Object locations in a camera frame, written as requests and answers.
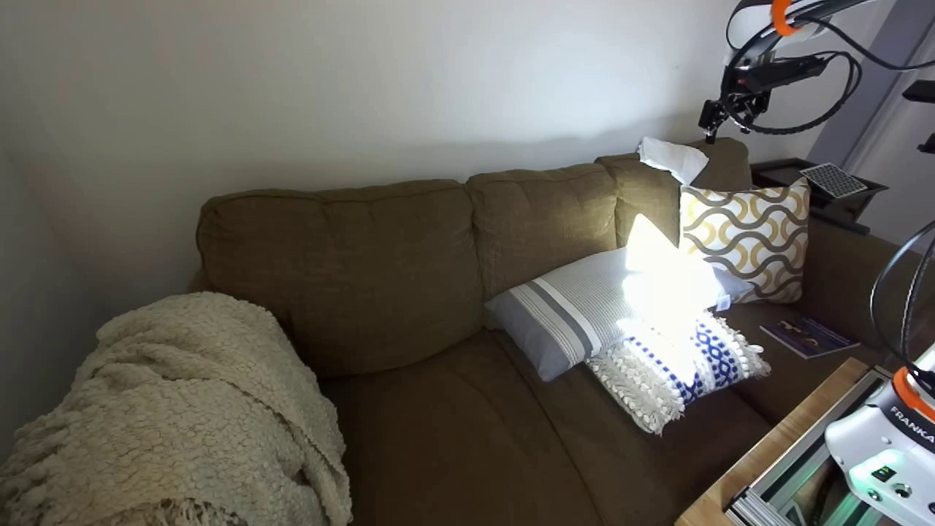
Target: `couch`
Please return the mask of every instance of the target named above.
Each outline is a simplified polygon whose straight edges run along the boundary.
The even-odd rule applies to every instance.
[[[700,147],[697,188],[751,188],[735,142]],[[541,383],[484,301],[625,245],[677,239],[681,188],[636,155],[360,190],[256,190],[197,220],[206,289],[269,307],[322,378],[348,442],[354,524],[674,524],[843,358],[796,359],[757,327],[788,311],[874,342],[865,298],[891,245],[810,225],[796,304],[738,304],[731,327],[770,375],[640,432],[586,369]]]

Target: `knit blanket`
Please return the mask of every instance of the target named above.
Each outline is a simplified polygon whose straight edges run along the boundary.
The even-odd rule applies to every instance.
[[[175,295],[95,340],[16,432],[0,524],[351,524],[335,409],[265,311]]]

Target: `gray pillow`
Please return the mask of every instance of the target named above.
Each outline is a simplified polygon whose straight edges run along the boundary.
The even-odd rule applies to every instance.
[[[617,349],[633,318],[693,323],[731,295],[697,260],[646,260],[625,250],[599,253],[487,301],[494,323],[525,353],[541,380],[554,380],[601,349]]]

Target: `couch armrest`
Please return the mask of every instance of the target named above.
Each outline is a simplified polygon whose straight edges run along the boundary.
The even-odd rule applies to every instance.
[[[796,311],[875,349],[875,333],[867,317],[867,293],[897,245],[818,220],[811,220],[810,228],[804,301]],[[883,312],[897,317],[900,298],[891,295],[883,301]]]

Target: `pillow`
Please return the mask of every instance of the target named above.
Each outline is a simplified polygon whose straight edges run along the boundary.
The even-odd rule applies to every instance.
[[[609,399],[652,437],[717,390],[747,378],[766,378],[761,349],[720,318],[700,312],[685,333],[636,323],[621,345],[593,353],[586,369]]]
[[[753,289],[735,304],[792,304],[804,295],[810,245],[810,185],[681,193],[681,250],[745,279]]]
[[[671,327],[716,304],[731,304],[731,295],[709,267],[674,250],[653,260],[617,250],[510,288],[487,301],[487,312],[538,378],[554,380],[620,345],[630,318],[662,318]]]

